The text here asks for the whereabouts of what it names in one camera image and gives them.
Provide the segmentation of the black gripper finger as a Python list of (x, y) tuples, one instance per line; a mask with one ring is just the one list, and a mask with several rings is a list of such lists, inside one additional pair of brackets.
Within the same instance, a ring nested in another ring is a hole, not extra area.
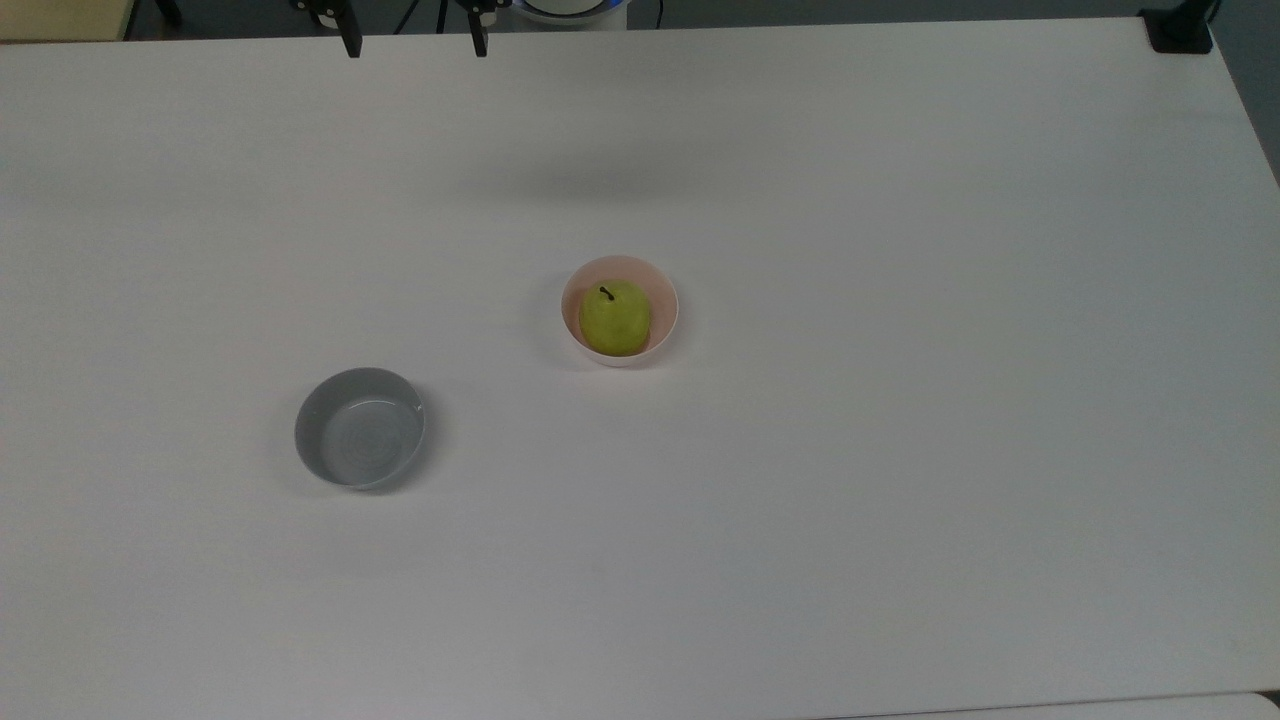
[(475, 55), (479, 58), (488, 56), (489, 29), (497, 22), (497, 14), (500, 10), (500, 1), (476, 0), (457, 1), (456, 4), (465, 12)]
[(323, 28), (334, 29), (339, 33), (346, 53), (349, 58), (360, 58), (364, 46), (364, 35), (358, 27), (351, 1), (323, 0), (305, 1), (296, 0), (292, 9), (306, 14), (310, 20)]

